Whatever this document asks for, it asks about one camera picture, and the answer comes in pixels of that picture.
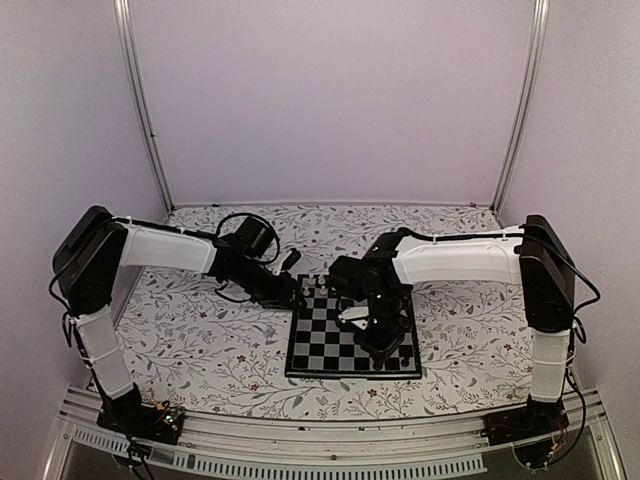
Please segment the black white chessboard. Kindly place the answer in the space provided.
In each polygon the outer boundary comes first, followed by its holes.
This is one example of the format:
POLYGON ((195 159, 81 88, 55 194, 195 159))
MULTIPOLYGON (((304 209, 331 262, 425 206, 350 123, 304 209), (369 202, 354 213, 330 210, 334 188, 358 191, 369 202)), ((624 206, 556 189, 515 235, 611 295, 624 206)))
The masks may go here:
POLYGON ((300 274, 306 305, 292 314, 284 375, 301 379, 418 380, 422 377, 415 328, 382 368, 354 342, 353 332, 336 323, 336 295, 316 276, 300 274), (408 368, 401 360, 410 357, 408 368))

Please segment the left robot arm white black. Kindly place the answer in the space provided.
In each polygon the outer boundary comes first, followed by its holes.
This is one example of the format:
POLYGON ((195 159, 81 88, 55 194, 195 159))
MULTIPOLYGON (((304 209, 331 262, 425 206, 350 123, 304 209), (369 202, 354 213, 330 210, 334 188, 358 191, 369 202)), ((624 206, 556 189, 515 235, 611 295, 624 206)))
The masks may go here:
POLYGON ((149 415, 128 396, 136 385, 115 335, 112 293, 120 270, 150 267, 202 274, 221 285, 237 285, 246 301, 265 309, 300 305, 296 280, 264 256, 270 247, 281 246, 275 228, 253 213, 238 217, 242 222, 231 233, 220 228, 206 232, 115 217, 103 206, 92 206, 55 252, 48 290, 65 309, 65 335, 78 342, 96 387, 113 401, 111 419, 126 433, 141 433, 149 415))

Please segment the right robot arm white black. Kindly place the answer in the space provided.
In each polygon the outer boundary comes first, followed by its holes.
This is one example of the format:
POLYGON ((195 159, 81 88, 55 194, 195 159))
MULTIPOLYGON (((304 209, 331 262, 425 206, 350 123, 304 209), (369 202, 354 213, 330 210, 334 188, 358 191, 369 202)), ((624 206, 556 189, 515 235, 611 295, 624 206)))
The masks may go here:
POLYGON ((579 310, 580 278, 570 254, 541 215, 501 230, 424 235, 407 227, 379 236, 360 258, 338 257, 329 284, 342 298, 364 301, 371 320, 397 324, 415 285, 430 281, 487 281, 518 285, 533 332, 532 402, 517 415, 517 427, 537 436, 556 417, 569 360, 571 332, 579 310))

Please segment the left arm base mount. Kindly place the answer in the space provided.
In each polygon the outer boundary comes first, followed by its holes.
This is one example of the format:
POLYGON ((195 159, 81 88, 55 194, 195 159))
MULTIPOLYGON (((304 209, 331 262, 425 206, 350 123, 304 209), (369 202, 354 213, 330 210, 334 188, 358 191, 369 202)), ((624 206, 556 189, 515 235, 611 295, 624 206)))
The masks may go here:
POLYGON ((133 438, 177 445, 185 413, 183 407, 172 406, 168 401, 145 405, 138 400, 121 398, 103 405, 97 425, 133 438))

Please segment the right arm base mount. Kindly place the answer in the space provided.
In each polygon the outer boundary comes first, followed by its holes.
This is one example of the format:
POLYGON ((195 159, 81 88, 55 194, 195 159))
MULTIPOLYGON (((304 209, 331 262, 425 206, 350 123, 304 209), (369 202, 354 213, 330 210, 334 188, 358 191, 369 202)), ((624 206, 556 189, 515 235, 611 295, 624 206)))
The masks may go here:
POLYGON ((525 441, 514 450, 518 462, 529 469, 548 467, 565 443, 569 419, 561 400, 555 403, 529 399, 524 407, 483 416, 480 436, 490 446, 525 441))

